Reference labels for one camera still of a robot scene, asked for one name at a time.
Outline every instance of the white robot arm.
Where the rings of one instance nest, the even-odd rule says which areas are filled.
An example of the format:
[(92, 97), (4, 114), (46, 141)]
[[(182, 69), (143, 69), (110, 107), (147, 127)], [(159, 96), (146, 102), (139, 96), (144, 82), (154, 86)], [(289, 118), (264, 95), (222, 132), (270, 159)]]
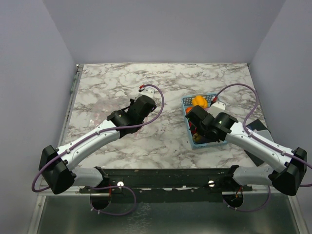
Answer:
[(241, 122), (225, 112), (220, 112), (214, 116), (200, 106), (195, 106), (186, 115), (186, 118), (196, 127), (199, 135), (213, 141), (225, 140), (235, 144), (268, 164), (264, 167), (238, 167), (233, 174), (233, 179), (239, 185), (268, 185), (274, 186), (287, 195), (296, 194), (307, 166), (287, 155), (298, 157), (307, 162), (306, 151), (301, 148), (293, 151), (251, 130), (248, 134)]
[[(42, 151), (39, 170), (58, 157), (42, 171), (43, 177), (54, 194), (60, 194), (71, 186), (96, 187), (104, 180), (106, 175), (100, 167), (77, 166), (101, 147), (126, 134), (134, 133), (142, 127), (144, 119), (156, 108), (152, 99), (154, 89), (150, 86), (152, 85), (141, 86), (140, 93), (134, 100), (130, 100), (131, 104), (128, 107), (112, 112), (107, 120), (79, 139), (57, 149), (50, 145)], [(32, 189), (34, 192), (38, 191), (34, 183)]]

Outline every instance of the black metal bar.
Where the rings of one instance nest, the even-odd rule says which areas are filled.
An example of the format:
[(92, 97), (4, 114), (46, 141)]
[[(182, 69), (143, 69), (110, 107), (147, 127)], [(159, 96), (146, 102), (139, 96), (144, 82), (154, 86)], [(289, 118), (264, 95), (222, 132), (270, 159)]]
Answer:
[[(240, 185), (233, 180), (238, 166), (216, 169), (104, 169), (109, 180), (98, 187), (122, 181), (135, 192), (138, 202), (222, 202), (222, 192), (236, 192)], [(252, 188), (245, 186), (245, 191)], [(108, 193), (108, 190), (80, 189), (82, 194)], [(112, 191), (112, 203), (131, 203), (126, 189)]]

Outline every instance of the metal floor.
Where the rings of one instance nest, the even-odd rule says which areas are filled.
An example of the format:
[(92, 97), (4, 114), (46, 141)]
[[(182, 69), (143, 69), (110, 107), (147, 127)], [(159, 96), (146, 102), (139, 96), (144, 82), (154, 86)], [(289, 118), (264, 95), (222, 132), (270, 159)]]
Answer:
[[(267, 194), (245, 194), (242, 208), (255, 208)], [(112, 204), (122, 212), (131, 204)], [(223, 203), (139, 203), (122, 217), (90, 211), (88, 196), (47, 196), (38, 234), (298, 234), (287, 196), (273, 193), (258, 212), (233, 211)]]

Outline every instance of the screw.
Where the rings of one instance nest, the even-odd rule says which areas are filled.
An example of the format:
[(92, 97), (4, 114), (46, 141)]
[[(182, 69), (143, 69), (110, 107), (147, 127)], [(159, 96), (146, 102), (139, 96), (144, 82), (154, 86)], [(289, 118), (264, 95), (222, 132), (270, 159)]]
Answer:
[(208, 186), (209, 187), (214, 187), (215, 186), (215, 182), (213, 180), (209, 180)]

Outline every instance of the yellow object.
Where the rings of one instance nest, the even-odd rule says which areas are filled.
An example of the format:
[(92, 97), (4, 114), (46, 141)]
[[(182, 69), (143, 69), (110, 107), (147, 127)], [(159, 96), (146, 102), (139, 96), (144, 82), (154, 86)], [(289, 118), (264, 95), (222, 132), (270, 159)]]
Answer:
[(192, 100), (192, 105), (193, 106), (200, 106), (201, 108), (207, 108), (208, 107), (208, 103), (207, 103), (206, 99), (203, 98), (202, 96), (196, 96)]

